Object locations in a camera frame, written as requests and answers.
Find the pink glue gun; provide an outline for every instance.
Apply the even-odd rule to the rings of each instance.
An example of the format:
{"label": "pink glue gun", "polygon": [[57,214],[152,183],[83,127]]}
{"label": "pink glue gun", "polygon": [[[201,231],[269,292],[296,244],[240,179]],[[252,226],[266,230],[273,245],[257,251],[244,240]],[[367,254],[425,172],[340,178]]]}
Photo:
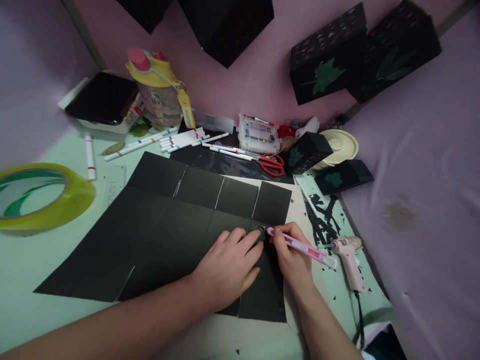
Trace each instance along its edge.
{"label": "pink glue gun", "polygon": [[355,249],[361,248],[362,245],[356,244],[360,239],[358,237],[350,238],[344,237],[331,241],[332,247],[331,250],[340,255],[341,262],[345,268],[346,279],[350,289],[357,290],[359,293],[366,293],[364,280],[362,279],[362,274],[360,274],[357,261],[355,260]]}
{"label": "pink glue gun", "polygon": [[[270,235],[274,235],[274,228],[269,227],[266,232]],[[283,234],[285,237],[287,245],[291,246],[295,250],[298,250],[301,253],[304,253],[308,257],[311,257],[314,260],[317,260],[318,262],[328,266],[331,269],[335,269],[337,267],[337,260],[334,259],[333,257],[329,256],[327,253],[317,250],[316,248],[307,245],[304,242],[301,242],[297,240],[296,238],[293,238],[291,236],[288,236],[287,234]]]}

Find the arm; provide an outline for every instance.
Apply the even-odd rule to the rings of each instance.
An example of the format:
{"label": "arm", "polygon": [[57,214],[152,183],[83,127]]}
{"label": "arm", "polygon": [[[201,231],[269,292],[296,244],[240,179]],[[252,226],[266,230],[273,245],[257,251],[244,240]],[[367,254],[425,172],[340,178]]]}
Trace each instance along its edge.
{"label": "arm", "polygon": [[287,246],[282,233],[310,245],[295,222],[274,228],[270,239],[276,248],[278,264],[283,277],[290,285],[298,305],[301,327],[305,335],[310,357],[313,360],[362,360],[354,346],[330,311],[314,284],[312,259]]}
{"label": "arm", "polygon": [[222,232],[191,275],[54,330],[0,359],[149,359],[252,285],[263,243],[251,248],[258,230],[245,235],[240,228]]}

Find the pink bottle cap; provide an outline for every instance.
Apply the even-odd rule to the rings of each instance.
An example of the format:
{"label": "pink bottle cap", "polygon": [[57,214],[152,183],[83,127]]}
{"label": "pink bottle cap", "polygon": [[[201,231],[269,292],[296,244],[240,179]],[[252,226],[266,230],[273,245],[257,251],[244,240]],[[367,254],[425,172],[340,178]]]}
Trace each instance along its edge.
{"label": "pink bottle cap", "polygon": [[152,67],[147,55],[145,55],[144,51],[138,47],[131,47],[128,49],[128,59],[138,71],[147,72]]}
{"label": "pink bottle cap", "polygon": [[160,61],[165,61],[167,62],[169,59],[162,54],[160,50],[156,53],[156,55],[153,57],[154,59],[160,60]]}

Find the yellow tag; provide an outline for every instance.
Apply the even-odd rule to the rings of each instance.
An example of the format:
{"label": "yellow tag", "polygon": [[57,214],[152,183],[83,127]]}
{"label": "yellow tag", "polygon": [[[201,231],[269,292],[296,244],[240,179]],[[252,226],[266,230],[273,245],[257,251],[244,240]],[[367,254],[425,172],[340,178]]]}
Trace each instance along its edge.
{"label": "yellow tag", "polygon": [[183,111],[183,120],[185,121],[186,127],[188,129],[195,129],[195,119],[190,106],[190,99],[184,89],[178,90],[178,102]]}

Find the ruler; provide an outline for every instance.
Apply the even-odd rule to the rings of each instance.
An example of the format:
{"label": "ruler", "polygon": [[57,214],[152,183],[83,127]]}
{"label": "ruler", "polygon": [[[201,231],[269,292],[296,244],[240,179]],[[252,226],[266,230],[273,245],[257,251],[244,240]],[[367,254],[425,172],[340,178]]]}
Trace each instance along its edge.
{"label": "ruler", "polygon": [[125,187],[126,175],[126,166],[110,166],[106,170],[104,210],[107,210],[110,204],[114,202],[115,198]]}

